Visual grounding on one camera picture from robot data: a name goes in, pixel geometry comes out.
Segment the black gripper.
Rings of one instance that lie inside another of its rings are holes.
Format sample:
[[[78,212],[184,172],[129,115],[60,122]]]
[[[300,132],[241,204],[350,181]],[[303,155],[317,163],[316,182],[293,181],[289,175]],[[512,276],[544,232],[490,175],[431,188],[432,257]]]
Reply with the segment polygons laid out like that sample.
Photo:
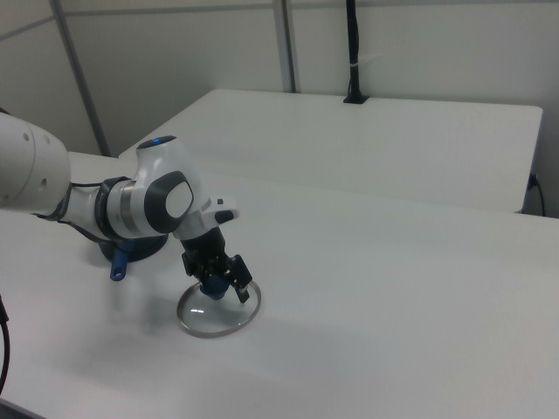
[[[186,274],[204,285],[209,276],[223,277],[235,290],[239,302],[249,298],[248,286],[252,275],[240,255],[229,258],[225,253],[225,239],[219,227],[202,236],[180,241],[183,246],[182,261]]]

